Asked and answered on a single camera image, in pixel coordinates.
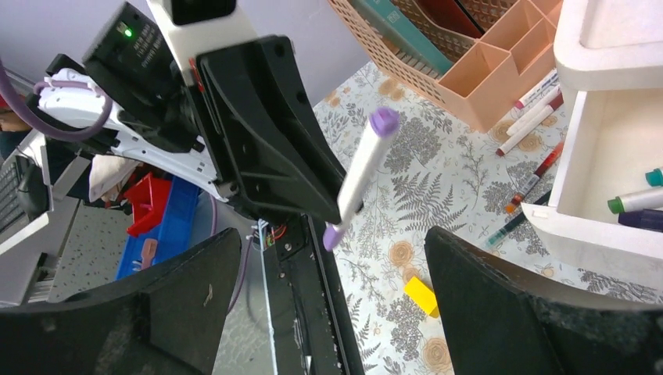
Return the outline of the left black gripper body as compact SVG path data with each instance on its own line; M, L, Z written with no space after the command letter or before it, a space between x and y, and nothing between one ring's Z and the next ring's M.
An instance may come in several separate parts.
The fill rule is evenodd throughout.
M308 214L339 223L346 174L301 81L292 43L267 35L185 60L188 97L227 203L280 224Z

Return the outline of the purple capped white marker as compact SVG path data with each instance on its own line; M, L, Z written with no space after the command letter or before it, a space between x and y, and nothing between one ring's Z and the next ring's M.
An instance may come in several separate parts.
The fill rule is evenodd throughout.
M399 129L400 115L389 107L379 107L368 117L337 197L341 221L329 224L323 234L323 246L327 251L332 251L349 229L366 187L386 157Z

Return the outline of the white three-drawer cabinet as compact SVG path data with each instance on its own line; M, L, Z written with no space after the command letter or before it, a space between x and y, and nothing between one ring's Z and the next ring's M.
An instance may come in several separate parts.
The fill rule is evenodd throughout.
M554 58L571 115L580 91L662 87L660 1L564 1Z

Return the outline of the dark blue marker cap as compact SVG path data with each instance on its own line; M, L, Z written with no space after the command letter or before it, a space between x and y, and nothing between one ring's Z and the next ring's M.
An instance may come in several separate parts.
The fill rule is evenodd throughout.
M656 209L622 212L618 214L618 223L627 227L662 232L662 215L663 212Z

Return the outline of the red ring binder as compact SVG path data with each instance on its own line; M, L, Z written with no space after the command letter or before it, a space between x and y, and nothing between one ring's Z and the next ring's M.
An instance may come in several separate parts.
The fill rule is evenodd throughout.
M424 14L437 26L470 38L480 38L485 31L456 0L417 0Z

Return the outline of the dark red capped marker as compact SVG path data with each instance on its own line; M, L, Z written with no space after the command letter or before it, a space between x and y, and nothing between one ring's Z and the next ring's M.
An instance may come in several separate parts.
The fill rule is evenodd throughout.
M544 107L538 110L534 117L520 127L514 135L512 135L505 143L503 143L497 150L498 156L505 156L513 147L522 141L528 134L530 134L540 123L542 123L548 116L557 110L564 103L562 93L557 94L552 98Z

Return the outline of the green capped white marker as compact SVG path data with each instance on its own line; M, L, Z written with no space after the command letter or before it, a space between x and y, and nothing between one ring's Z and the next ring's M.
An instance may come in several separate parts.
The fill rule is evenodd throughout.
M615 196L607 200L607 207L613 214L659 209L662 207L662 187Z

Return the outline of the white top drawer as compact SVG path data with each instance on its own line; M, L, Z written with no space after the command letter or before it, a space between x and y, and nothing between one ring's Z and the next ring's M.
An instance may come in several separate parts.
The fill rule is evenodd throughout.
M618 224L608 200L648 188L662 165L662 90L580 91L548 205L524 204L547 251L568 265L662 286L662 235Z

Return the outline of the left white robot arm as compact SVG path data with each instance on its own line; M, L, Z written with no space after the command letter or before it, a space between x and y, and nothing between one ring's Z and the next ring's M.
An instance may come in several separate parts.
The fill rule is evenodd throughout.
M345 171L324 139L291 40L235 1L124 3L82 64L53 62L30 97L58 137L193 183L270 222L339 223Z

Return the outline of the teal capped marker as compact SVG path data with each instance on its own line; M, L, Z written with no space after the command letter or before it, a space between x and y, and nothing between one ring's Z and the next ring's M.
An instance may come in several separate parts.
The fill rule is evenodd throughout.
M663 171L662 168L655 168L651 171L645 173L646 182L651 187L662 187L663 186Z

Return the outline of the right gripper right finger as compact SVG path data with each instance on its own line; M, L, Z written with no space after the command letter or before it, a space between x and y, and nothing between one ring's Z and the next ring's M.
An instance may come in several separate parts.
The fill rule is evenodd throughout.
M457 374L662 371L660 305L559 283L441 227L425 254Z

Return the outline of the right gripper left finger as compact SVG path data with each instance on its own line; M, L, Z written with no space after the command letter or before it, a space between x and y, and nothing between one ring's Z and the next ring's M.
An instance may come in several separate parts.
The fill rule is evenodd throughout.
M62 302L2 309L2 373L212 373L241 247L228 228Z

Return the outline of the teal folder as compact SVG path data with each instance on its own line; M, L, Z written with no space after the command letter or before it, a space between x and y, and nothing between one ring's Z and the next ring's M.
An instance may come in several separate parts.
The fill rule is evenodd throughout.
M452 67L453 63L391 1L358 0L351 4L381 36L438 76Z

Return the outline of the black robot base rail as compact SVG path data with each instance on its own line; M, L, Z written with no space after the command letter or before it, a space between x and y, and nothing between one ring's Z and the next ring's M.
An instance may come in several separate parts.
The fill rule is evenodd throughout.
M263 279L276 374L362 374L335 257L322 221L291 215L263 251Z

